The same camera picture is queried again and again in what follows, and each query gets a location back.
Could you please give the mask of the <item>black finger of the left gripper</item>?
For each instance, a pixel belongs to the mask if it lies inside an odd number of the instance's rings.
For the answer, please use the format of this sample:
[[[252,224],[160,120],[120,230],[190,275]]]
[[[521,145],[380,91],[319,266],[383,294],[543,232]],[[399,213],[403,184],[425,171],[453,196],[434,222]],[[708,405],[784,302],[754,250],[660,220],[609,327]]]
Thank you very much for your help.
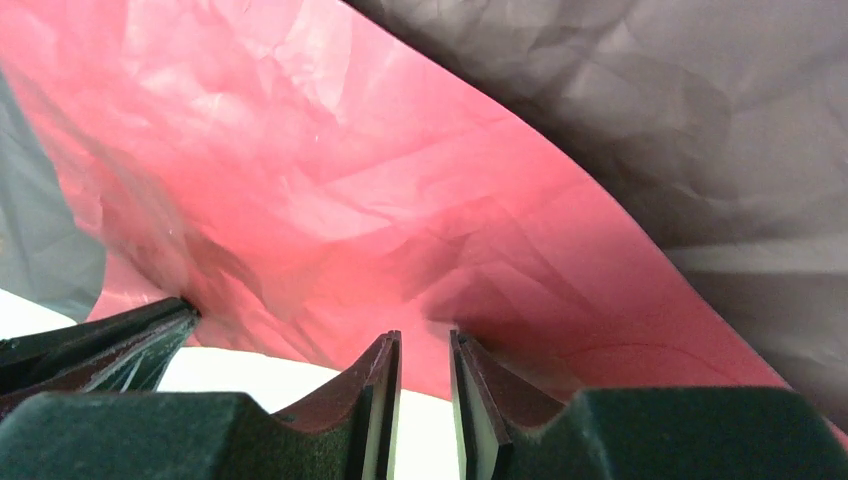
[[[1,416],[42,392],[154,391],[201,319],[170,297],[93,322],[1,342]]]

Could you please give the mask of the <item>dark red wrapping paper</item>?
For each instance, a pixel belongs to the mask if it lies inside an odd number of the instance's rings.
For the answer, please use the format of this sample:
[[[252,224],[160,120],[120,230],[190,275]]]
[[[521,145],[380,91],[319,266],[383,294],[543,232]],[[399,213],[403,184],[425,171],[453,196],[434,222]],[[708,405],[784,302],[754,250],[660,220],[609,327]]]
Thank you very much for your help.
[[[847,433],[843,1],[5,1],[1,285],[564,397],[781,385]]]

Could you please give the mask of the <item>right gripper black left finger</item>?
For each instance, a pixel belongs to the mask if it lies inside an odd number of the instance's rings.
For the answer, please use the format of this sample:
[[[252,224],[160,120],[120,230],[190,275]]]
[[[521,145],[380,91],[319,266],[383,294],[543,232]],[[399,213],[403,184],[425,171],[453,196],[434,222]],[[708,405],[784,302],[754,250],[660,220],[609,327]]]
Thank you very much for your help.
[[[241,392],[41,393],[1,425],[5,479],[386,479],[401,336],[269,413]]]

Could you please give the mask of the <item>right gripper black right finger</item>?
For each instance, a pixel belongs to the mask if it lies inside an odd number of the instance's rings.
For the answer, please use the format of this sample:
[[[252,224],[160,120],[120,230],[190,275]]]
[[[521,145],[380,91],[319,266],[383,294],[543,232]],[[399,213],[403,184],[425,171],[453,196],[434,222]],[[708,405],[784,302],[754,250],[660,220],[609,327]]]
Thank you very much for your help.
[[[561,403],[450,334],[465,479],[843,479],[847,454],[793,391],[582,389]]]

